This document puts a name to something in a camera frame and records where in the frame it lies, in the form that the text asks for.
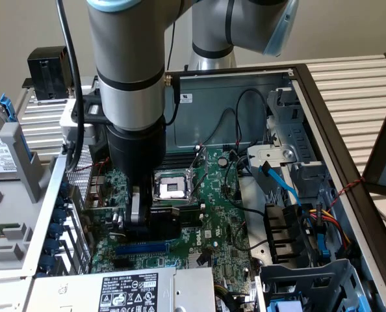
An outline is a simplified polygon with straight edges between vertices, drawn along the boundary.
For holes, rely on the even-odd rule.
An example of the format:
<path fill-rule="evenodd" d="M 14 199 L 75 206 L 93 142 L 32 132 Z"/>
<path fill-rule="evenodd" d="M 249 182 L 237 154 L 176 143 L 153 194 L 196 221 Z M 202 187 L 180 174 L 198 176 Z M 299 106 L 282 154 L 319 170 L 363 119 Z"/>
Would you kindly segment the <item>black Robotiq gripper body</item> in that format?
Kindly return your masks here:
<path fill-rule="evenodd" d="M 156 167 L 166 154 L 166 120 L 161 116 L 152 126 L 139 131 L 126 131 L 107 126 L 110 158 L 129 179 L 141 186 L 151 180 Z"/>

